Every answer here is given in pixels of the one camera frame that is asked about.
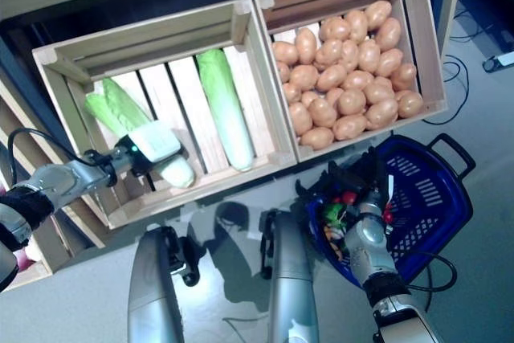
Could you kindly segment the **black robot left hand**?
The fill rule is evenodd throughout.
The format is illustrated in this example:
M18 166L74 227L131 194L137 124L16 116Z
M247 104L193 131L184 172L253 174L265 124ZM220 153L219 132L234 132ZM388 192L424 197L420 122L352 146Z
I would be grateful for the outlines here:
M116 148L129 159L130 172L139 177L155 171L172 187L185 189L195 179L185 148L173 130L160 120L141 125L124 135Z

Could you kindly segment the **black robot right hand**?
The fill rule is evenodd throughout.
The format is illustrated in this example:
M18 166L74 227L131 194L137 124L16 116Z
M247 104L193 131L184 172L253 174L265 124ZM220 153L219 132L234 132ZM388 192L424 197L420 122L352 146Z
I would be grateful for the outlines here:
M357 195L356 203L370 200L381 210L390 199L386 166L373 146L353 163L338 165L330 161L328 168L310 188L303 187L297 180L295 191L299 198L307 201L320 199L323 203L348 191Z

